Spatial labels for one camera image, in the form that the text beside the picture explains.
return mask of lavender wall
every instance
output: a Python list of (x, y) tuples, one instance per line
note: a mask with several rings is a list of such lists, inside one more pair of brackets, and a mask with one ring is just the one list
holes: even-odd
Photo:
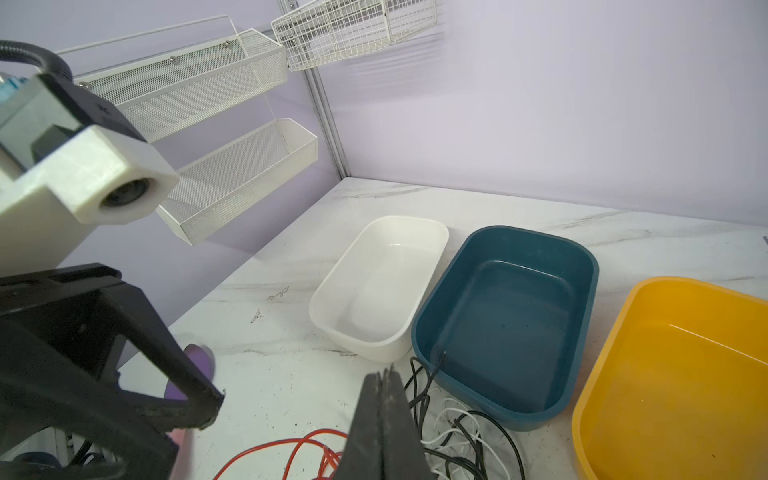
[(768, 225), (768, 2), (440, 3), (321, 68), (353, 176)]
[[(238, 29), (265, 28), (280, 15), (274, 0), (209, 2), (50, 2), (2, 0), (0, 38), (57, 50), (136, 31), (226, 13)], [(0, 64), (0, 71), (13, 69)], [(303, 79), (269, 95), (279, 118), (293, 118), (321, 137), (319, 160), (196, 247), (176, 238), (158, 215), (125, 226), (99, 227), (64, 265), (101, 262), (139, 286), (166, 324), (175, 321), (338, 181)], [(256, 98), (158, 141), (157, 149), (180, 167), (272, 119)]]

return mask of yellow plastic bin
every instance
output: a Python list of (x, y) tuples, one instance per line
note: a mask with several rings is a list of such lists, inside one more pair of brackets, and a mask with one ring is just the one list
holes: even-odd
[(573, 416), (582, 478), (768, 478), (768, 302), (657, 277), (632, 289)]

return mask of wire rack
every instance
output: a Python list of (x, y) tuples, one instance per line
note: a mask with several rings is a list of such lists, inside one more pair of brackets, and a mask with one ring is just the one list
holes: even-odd
[(117, 105), (149, 142), (286, 81), (285, 48), (253, 29), (75, 79)]
[(359, 57), (437, 23), (435, 0), (314, 0), (272, 22), (288, 67), (306, 70)]
[(289, 118), (271, 121), (180, 170), (157, 212), (196, 245), (316, 160), (317, 136)]

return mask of white wire mesh basket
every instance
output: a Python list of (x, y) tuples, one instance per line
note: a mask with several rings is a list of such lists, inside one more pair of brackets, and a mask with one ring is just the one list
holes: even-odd
[(316, 160), (317, 136), (289, 118), (271, 121), (181, 169), (157, 212), (196, 245)]
[(314, 0), (272, 22), (288, 67), (306, 70), (406, 40), (437, 23), (435, 0)]
[(275, 88), (287, 75), (285, 48), (250, 29), (75, 82), (115, 104), (153, 142)]

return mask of white plastic bin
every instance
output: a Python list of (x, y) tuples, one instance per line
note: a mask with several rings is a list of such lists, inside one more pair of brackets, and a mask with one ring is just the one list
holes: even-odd
[(310, 319), (358, 355), (399, 359), (411, 348), (411, 321), (448, 236), (445, 225), (424, 218), (369, 223), (312, 295)]

